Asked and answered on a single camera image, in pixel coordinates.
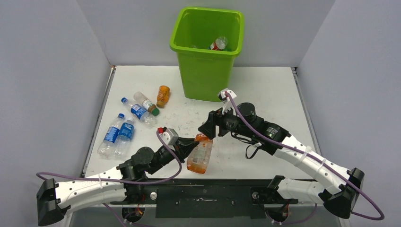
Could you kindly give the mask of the orange label bottle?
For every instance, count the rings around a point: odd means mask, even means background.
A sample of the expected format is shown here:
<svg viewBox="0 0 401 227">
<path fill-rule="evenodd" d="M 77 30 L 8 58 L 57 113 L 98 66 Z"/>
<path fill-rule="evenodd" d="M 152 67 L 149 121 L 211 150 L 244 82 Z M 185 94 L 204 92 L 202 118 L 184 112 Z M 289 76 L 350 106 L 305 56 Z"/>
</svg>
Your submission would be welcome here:
<svg viewBox="0 0 401 227">
<path fill-rule="evenodd" d="M 199 144 L 187 158 L 187 170 L 198 174 L 205 174 L 209 165 L 213 140 L 199 133 L 196 135 L 195 141 L 198 141 Z"/>
</svg>

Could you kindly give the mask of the coffee bottle green cap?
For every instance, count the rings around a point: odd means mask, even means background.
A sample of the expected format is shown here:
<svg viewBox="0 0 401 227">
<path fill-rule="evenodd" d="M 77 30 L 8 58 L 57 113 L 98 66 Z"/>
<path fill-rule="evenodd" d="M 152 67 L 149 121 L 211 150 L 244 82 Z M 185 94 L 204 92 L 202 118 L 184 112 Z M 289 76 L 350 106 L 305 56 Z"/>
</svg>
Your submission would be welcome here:
<svg viewBox="0 0 401 227">
<path fill-rule="evenodd" d="M 157 106 L 150 99 L 148 99 L 143 93 L 136 92 L 133 97 L 138 103 L 142 105 L 142 107 L 144 107 L 153 116 L 158 116 L 160 114 L 160 110 L 157 108 Z"/>
</svg>

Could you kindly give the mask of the small orange juice bottle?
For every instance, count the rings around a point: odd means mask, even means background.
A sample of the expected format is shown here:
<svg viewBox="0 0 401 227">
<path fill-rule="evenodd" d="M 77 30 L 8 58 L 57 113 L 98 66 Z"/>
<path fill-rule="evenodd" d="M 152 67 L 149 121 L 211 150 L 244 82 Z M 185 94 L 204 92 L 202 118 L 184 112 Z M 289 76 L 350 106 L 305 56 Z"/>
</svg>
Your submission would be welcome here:
<svg viewBox="0 0 401 227">
<path fill-rule="evenodd" d="M 162 85 L 159 87 L 157 95 L 157 107 L 164 108 L 170 97 L 170 88 L 168 86 Z"/>
</svg>

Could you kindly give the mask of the blue label water bottle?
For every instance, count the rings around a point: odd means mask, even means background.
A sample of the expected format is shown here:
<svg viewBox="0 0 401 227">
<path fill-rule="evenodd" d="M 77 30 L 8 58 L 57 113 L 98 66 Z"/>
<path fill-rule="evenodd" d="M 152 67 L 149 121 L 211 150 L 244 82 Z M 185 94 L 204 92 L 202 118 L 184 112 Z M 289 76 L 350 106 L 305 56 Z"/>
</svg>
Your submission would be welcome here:
<svg viewBox="0 0 401 227">
<path fill-rule="evenodd" d="M 154 116 L 136 101 L 123 97 L 121 102 L 141 123 L 150 128 L 155 126 L 156 119 Z"/>
</svg>

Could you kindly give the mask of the red label bottle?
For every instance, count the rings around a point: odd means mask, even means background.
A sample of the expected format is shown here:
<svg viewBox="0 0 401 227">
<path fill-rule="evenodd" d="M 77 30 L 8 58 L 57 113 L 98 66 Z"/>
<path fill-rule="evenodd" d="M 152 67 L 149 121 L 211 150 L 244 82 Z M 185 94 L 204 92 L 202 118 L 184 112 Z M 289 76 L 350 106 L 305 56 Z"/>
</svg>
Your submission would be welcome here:
<svg viewBox="0 0 401 227">
<path fill-rule="evenodd" d="M 228 39 L 225 36 L 218 37 L 209 47 L 209 50 L 227 51 Z"/>
</svg>

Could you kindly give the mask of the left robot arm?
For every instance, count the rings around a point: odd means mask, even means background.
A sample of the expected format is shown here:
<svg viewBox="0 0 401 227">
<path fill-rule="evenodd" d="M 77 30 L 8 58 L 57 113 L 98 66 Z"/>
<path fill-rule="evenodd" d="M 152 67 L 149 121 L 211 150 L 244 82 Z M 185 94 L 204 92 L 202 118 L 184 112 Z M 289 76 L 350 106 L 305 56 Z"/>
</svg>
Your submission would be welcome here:
<svg viewBox="0 0 401 227">
<path fill-rule="evenodd" d="M 165 181 L 149 181 L 147 174 L 154 174 L 171 161 L 184 163 L 198 144 L 195 139 L 179 137 L 173 145 L 157 151 L 141 147 L 122 164 L 91 177 L 66 182 L 45 179 L 36 194 L 38 225 L 55 224 L 67 214 L 97 204 L 138 202 L 144 185 Z"/>
</svg>

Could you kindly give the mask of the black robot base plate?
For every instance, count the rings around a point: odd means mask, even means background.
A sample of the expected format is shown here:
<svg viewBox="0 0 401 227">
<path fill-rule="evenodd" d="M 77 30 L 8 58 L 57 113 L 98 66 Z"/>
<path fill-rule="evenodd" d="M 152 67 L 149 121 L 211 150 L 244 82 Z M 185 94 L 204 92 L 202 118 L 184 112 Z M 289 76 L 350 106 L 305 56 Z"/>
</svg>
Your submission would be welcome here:
<svg viewBox="0 0 401 227">
<path fill-rule="evenodd" d="M 156 218 L 264 218 L 263 205 L 279 211 L 296 199 L 283 199 L 263 179 L 175 179 L 152 185 L 130 185 L 123 205 L 156 209 Z"/>
</svg>

